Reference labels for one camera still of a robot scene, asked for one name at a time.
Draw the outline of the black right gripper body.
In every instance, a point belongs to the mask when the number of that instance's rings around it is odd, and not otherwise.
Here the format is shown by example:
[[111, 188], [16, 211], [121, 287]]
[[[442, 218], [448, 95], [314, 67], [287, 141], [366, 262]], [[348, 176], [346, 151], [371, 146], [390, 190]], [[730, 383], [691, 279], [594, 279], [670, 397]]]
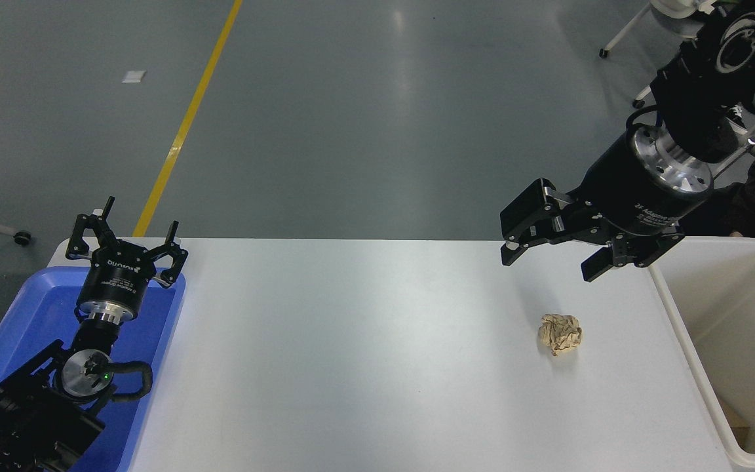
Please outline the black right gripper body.
[[641, 132], [624, 132], [590, 166], [570, 195], [590, 205], [613, 226], [637, 236], [652, 236], [700, 204], [700, 191], [669, 185], [648, 162], [656, 144]]

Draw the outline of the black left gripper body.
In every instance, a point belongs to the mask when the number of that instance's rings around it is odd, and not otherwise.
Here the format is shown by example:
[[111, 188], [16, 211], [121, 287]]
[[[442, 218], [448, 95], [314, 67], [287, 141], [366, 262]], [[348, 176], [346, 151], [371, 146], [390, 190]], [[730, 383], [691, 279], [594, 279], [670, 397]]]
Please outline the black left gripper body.
[[155, 263], [147, 248], [126, 240], [117, 248], [99, 248], [92, 255], [78, 309], [84, 314], [138, 314], [153, 276]]

